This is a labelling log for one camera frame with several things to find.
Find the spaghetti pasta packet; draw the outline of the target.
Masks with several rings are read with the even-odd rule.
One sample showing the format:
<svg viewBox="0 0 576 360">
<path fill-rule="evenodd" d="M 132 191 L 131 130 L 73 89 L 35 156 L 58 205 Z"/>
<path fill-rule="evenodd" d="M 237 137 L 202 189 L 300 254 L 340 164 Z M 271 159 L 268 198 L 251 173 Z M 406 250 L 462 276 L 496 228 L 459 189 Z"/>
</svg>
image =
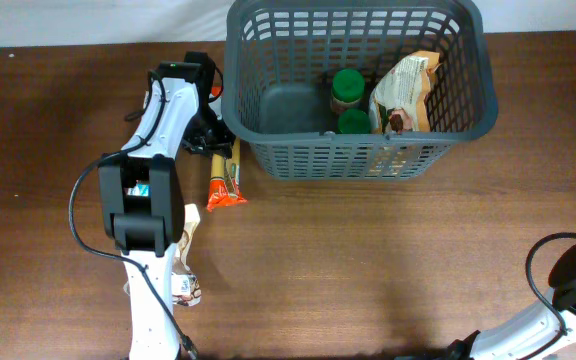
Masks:
<svg viewBox="0 0 576 360">
<path fill-rule="evenodd" d="M 240 149 L 240 139 L 236 138 L 231 147 L 230 158 L 220 155 L 212 156 L 209 197 L 206 206 L 209 212 L 216 208 L 247 202 L 240 190 Z"/>
</svg>

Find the Kleenex tissue multipack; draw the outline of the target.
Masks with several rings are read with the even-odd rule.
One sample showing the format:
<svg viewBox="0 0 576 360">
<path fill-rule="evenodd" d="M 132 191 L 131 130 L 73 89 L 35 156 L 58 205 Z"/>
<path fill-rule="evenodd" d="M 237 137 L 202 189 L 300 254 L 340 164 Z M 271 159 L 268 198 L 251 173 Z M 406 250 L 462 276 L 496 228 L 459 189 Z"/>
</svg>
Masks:
<svg viewBox="0 0 576 360">
<path fill-rule="evenodd" d="M 149 91 L 146 90 L 142 110 L 146 110 L 149 95 Z M 150 185 L 145 180 L 137 180 L 134 186 L 124 188 L 124 193 L 128 196 L 148 197 L 150 195 Z"/>
</svg>

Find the grey plastic shopping basket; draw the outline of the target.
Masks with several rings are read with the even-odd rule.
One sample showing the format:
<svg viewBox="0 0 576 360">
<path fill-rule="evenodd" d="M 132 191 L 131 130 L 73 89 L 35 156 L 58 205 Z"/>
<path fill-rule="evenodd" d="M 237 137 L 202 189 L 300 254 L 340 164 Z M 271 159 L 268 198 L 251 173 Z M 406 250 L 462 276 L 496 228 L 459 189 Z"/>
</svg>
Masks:
<svg viewBox="0 0 576 360">
<path fill-rule="evenodd" d="M 430 128 L 344 135 L 333 78 L 373 89 L 419 50 L 440 56 Z M 222 114 L 260 166 L 282 180 L 406 180 L 498 116 L 482 17 L 469 0 L 237 0 L 227 14 Z"/>
</svg>

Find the yellow seasoning jar green lid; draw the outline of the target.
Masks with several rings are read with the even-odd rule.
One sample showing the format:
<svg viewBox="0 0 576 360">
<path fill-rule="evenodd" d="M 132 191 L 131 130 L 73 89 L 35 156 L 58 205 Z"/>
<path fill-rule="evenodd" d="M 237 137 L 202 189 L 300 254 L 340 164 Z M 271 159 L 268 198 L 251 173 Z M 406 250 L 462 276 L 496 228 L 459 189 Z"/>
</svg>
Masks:
<svg viewBox="0 0 576 360">
<path fill-rule="evenodd" d="M 337 122 L 340 134 L 370 134 L 372 125 L 367 113 L 351 108 L 344 111 Z"/>
</svg>

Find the white-label jar green lid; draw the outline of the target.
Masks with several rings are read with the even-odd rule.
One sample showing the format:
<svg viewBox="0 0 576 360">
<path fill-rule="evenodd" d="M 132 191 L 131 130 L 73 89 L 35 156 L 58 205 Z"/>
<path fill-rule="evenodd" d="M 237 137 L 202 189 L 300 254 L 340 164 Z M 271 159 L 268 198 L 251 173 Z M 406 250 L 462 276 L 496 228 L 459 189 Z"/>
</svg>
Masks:
<svg viewBox="0 0 576 360">
<path fill-rule="evenodd" d="M 343 69 L 332 80 L 331 110 L 341 115 L 348 109 L 358 108 L 365 91 L 365 79 L 356 69 Z"/>
</svg>

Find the orange snack bag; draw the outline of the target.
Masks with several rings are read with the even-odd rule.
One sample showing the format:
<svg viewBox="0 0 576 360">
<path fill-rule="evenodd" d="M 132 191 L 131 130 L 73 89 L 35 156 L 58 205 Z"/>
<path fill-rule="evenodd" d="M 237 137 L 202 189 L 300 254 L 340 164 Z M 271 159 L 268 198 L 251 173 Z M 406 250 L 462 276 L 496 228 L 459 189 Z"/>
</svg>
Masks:
<svg viewBox="0 0 576 360">
<path fill-rule="evenodd" d="M 440 67 L 438 52 L 417 51 L 391 68 L 369 96 L 371 133 L 429 132 L 426 102 Z"/>
</svg>

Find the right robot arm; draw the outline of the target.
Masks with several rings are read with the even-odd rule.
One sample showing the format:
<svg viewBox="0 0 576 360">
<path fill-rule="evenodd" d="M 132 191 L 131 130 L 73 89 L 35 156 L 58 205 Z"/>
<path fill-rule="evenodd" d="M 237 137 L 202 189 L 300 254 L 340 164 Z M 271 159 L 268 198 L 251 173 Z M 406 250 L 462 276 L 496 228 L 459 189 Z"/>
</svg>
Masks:
<svg viewBox="0 0 576 360">
<path fill-rule="evenodd" d="M 549 304 L 536 301 L 504 324 L 454 341 L 446 359 L 543 359 L 576 343 L 576 244 L 550 272 Z"/>
</svg>

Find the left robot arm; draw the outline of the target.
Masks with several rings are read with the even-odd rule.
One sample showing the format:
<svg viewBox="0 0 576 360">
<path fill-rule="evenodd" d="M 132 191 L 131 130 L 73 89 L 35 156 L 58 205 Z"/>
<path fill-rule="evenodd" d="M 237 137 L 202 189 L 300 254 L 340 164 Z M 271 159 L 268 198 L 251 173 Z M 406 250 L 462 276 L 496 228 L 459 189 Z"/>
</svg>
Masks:
<svg viewBox="0 0 576 360">
<path fill-rule="evenodd" d="M 185 220 L 176 158 L 180 150 L 229 158 L 234 135 L 211 108 L 215 62 L 188 52 L 148 74 L 134 135 L 97 164 L 106 234 L 123 262 L 130 291 L 132 359 L 197 358 L 192 340 L 173 316 L 173 256 Z"/>
</svg>

